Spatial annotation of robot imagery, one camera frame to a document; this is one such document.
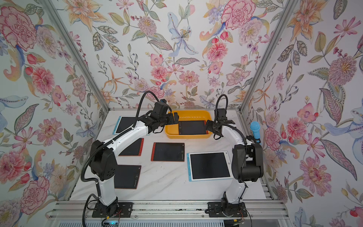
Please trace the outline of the red writing tablet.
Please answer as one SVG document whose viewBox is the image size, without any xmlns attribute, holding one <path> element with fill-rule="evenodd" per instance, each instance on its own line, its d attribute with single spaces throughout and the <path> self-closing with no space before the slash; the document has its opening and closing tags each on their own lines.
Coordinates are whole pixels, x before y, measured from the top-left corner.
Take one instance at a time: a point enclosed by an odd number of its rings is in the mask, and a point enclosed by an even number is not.
<svg viewBox="0 0 363 227">
<path fill-rule="evenodd" d="M 114 176 L 115 189 L 137 189 L 141 166 L 118 165 Z"/>
<path fill-rule="evenodd" d="M 205 121 L 179 122 L 180 135 L 205 135 L 208 134 Z"/>
<path fill-rule="evenodd" d="M 184 162 L 184 160 L 184 143 L 155 142 L 153 144 L 151 161 Z"/>
<path fill-rule="evenodd" d="M 124 149 L 119 156 L 141 156 L 143 149 L 144 138 L 139 138 L 133 142 L 126 149 Z"/>
</svg>

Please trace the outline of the blue-edged writing tablet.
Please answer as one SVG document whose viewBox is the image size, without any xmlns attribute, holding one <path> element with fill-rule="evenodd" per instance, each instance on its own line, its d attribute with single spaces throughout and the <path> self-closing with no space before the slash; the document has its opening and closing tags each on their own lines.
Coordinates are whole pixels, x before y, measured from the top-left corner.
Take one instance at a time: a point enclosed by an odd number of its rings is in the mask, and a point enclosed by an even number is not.
<svg viewBox="0 0 363 227">
<path fill-rule="evenodd" d="M 190 182 L 232 179 L 232 163 L 227 151 L 187 153 Z"/>
<path fill-rule="evenodd" d="M 117 122 L 116 122 L 116 126 L 113 130 L 113 135 L 117 135 L 121 132 L 123 132 L 124 130 L 128 129 L 129 127 L 131 127 L 134 123 L 135 117 L 131 117 L 131 116 L 119 116 Z"/>
</svg>

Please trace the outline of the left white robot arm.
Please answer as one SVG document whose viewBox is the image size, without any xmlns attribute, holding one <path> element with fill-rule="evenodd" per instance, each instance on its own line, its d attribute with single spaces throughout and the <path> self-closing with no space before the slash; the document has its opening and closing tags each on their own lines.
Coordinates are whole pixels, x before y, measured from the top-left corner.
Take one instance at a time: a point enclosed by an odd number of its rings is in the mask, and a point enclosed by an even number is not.
<svg viewBox="0 0 363 227">
<path fill-rule="evenodd" d="M 99 202 L 106 208 L 117 205 L 114 176 L 118 167 L 116 157 L 138 139 L 154 133 L 158 128 L 179 123 L 179 115 L 173 113 L 165 100 L 155 103 L 154 109 L 139 116 L 135 122 L 112 139 L 104 142 L 95 141 L 91 146 L 90 156 L 81 172 L 82 182 L 94 181 Z"/>
</svg>

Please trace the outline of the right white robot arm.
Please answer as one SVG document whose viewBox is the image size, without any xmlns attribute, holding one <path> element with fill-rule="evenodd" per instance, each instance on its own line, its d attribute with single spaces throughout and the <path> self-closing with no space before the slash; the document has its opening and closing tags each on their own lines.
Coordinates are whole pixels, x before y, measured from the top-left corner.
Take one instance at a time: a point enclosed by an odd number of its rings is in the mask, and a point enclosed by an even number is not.
<svg viewBox="0 0 363 227">
<path fill-rule="evenodd" d="M 214 114 L 215 119 L 206 123 L 207 130 L 227 139 L 233 146 L 231 170 L 234 181 L 223 194 L 221 209 L 240 210 L 246 192 L 264 174 L 261 140 L 245 136 L 235 127 L 234 121 L 228 120 L 226 109 L 215 109 Z"/>
</svg>

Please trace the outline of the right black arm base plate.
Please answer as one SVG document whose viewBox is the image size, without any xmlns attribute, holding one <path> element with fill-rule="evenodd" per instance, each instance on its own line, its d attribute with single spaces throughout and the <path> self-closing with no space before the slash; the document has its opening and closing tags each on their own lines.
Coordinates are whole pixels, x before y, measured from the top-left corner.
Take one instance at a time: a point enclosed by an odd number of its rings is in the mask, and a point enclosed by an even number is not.
<svg viewBox="0 0 363 227">
<path fill-rule="evenodd" d="M 208 208 L 205 213 L 210 218 L 246 218 L 248 217 L 245 203 L 239 204 L 222 204 L 222 202 L 208 202 Z"/>
</svg>

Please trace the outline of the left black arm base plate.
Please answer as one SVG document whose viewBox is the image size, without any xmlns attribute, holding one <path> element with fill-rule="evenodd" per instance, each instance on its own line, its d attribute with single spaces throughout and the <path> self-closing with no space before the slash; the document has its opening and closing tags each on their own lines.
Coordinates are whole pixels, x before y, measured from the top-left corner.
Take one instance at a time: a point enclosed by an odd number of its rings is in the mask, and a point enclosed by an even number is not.
<svg viewBox="0 0 363 227">
<path fill-rule="evenodd" d="M 114 202 L 109 206 L 98 202 L 92 213 L 93 218 L 130 218 L 133 208 L 132 202 Z"/>
</svg>

